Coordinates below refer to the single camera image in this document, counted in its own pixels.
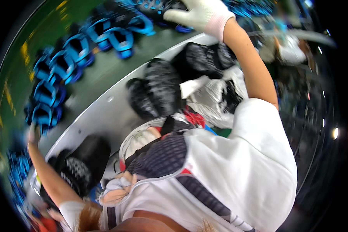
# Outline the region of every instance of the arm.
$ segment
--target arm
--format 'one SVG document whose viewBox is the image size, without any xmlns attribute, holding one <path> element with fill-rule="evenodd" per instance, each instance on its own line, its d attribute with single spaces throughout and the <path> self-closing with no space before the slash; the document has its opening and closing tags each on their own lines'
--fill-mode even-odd
<svg viewBox="0 0 348 232">
<path fill-rule="evenodd" d="M 32 160 L 33 166 L 37 171 L 37 175 L 44 186 L 49 197 L 59 208 L 60 204 L 65 201 L 76 201 L 83 203 L 83 200 L 76 192 L 66 183 L 58 173 L 44 160 L 37 148 L 38 139 L 35 139 L 35 125 L 30 126 L 30 142 L 28 143 L 28 153 Z"/>
<path fill-rule="evenodd" d="M 272 78 L 255 51 L 245 30 L 236 22 L 235 15 L 221 0 L 182 0 L 188 11 L 172 9 L 164 13 L 164 19 L 192 26 L 224 41 L 237 56 L 245 75 L 249 97 L 259 98 L 278 109 L 277 94 Z"/>
<path fill-rule="evenodd" d="M 224 27 L 223 40 L 240 62 L 249 97 L 265 100 L 278 110 L 277 94 L 269 71 L 249 36 L 233 18 L 229 19 Z"/>
</svg>

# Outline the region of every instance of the glove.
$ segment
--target glove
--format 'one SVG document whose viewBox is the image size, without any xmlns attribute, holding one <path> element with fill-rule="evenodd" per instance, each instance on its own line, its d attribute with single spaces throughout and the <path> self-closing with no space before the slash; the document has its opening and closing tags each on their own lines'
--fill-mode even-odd
<svg viewBox="0 0 348 232">
<path fill-rule="evenodd" d="M 28 143 L 38 144 L 40 140 L 40 128 L 36 123 L 32 122 L 30 125 L 30 131 L 28 133 Z"/>
<path fill-rule="evenodd" d="M 226 22 L 235 15 L 221 0 L 181 0 L 189 11 L 170 9 L 164 13 L 164 20 L 191 26 L 223 41 Z"/>
</svg>

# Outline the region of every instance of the hand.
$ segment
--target hand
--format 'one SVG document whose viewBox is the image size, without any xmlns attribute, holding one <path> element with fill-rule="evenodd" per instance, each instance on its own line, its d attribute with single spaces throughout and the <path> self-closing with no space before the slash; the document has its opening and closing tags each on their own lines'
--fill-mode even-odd
<svg viewBox="0 0 348 232">
<path fill-rule="evenodd" d="M 221 0 L 181 0 L 189 11 L 171 9 L 164 13 L 166 21 L 191 26 L 223 41 L 226 22 L 235 15 Z"/>
<path fill-rule="evenodd" d="M 31 123 L 28 135 L 28 143 L 37 145 L 40 140 L 40 136 L 40 128 L 36 125 L 36 123 Z"/>
</svg>

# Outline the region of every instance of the person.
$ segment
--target person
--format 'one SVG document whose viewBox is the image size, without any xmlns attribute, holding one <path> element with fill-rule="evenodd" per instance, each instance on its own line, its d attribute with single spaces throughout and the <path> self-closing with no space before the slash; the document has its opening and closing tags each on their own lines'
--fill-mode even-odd
<svg viewBox="0 0 348 232">
<path fill-rule="evenodd" d="M 45 162 L 37 148 L 38 130 L 31 125 L 32 163 L 74 231 L 269 232 L 292 209 L 297 167 L 267 68 L 223 2 L 182 1 L 188 11 L 168 10 L 164 19 L 227 44 L 242 67 L 250 98 L 238 105 L 228 138 L 202 129 L 203 119 L 189 108 L 134 130 L 120 149 L 125 171 L 99 198 L 103 209 L 85 203 Z M 131 141 L 142 131 L 154 138 L 133 154 Z"/>
</svg>

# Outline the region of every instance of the white arm sleeve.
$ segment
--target white arm sleeve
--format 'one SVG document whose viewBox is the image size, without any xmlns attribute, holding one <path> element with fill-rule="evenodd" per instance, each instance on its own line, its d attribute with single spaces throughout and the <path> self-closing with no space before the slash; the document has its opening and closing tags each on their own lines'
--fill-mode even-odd
<svg viewBox="0 0 348 232">
<path fill-rule="evenodd" d="M 277 230 L 297 188 L 297 166 L 277 109 L 246 99 L 236 108 L 228 138 L 203 129 L 185 135 L 186 168 L 203 186 L 256 230 Z"/>
<path fill-rule="evenodd" d="M 59 206 L 60 213 L 65 218 L 65 221 L 72 231 L 77 231 L 80 212 L 84 208 L 84 205 L 84 203 L 80 202 L 66 201 Z"/>
</svg>

